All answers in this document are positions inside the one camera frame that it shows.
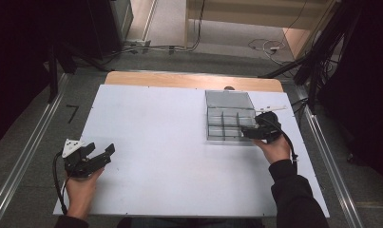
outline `wooden panel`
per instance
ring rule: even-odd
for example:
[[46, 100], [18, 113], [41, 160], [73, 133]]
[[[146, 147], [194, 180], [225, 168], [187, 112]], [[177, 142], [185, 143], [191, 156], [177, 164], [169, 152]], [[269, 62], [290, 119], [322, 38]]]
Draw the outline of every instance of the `wooden panel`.
[[293, 57], [297, 59], [299, 56], [304, 55], [301, 51], [306, 47], [311, 32], [309, 30], [295, 28], [284, 28], [283, 32], [285, 33], [285, 37], [288, 41]]
[[[305, 0], [210, 0], [205, 2], [203, 20], [289, 28], [304, 6], [292, 28], [310, 29], [330, 1], [307, 0], [304, 6]], [[192, 0], [187, 2], [189, 19], [199, 19], [202, 0], [197, 0], [197, 4]]]
[[210, 74], [113, 71], [108, 73], [105, 84], [205, 89], [224, 89], [226, 86], [232, 86], [235, 90], [283, 92], [280, 81], [276, 79], [240, 78]]

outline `white mounting bracket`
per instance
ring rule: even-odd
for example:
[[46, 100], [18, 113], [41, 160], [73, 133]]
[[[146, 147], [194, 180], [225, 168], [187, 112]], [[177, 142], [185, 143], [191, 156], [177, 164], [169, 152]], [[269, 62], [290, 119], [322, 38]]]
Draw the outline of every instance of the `white mounting bracket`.
[[277, 110], [282, 110], [282, 109], [286, 109], [286, 108], [288, 108], [286, 105], [284, 105], [284, 106], [266, 106], [266, 107], [262, 107], [262, 108], [256, 110], [256, 112], [277, 111]]
[[85, 142], [82, 141], [72, 141], [67, 139], [64, 145], [63, 158], [68, 157], [70, 154], [79, 149]]

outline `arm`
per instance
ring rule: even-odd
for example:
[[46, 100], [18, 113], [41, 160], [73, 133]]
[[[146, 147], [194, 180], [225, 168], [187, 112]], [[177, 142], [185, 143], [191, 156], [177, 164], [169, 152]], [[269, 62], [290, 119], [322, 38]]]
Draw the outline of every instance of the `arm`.
[[104, 168], [101, 168], [85, 180], [70, 179], [67, 181], [69, 208], [66, 216], [60, 216], [58, 218], [54, 226], [55, 228], [88, 227], [86, 218], [96, 192], [96, 180], [103, 171]]
[[290, 161], [290, 147], [283, 136], [274, 142], [253, 140], [271, 163], [275, 184], [272, 195], [277, 204], [277, 227], [329, 227], [307, 179], [297, 174]]

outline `person's left hand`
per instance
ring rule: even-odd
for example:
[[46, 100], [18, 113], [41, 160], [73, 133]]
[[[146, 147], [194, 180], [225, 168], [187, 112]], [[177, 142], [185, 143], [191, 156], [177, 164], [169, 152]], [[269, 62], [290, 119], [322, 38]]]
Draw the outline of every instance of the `person's left hand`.
[[104, 170], [104, 168], [97, 170], [87, 179], [69, 179], [67, 182], [67, 195], [69, 197], [67, 216], [86, 220], [96, 192], [96, 180]]

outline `transparent plastic container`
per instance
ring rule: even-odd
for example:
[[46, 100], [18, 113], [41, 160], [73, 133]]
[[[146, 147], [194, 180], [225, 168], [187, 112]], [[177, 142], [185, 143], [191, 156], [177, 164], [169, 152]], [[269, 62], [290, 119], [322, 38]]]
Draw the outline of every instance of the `transparent plastic container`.
[[207, 140], [248, 141], [242, 126], [254, 126], [256, 111], [247, 92], [206, 90]]

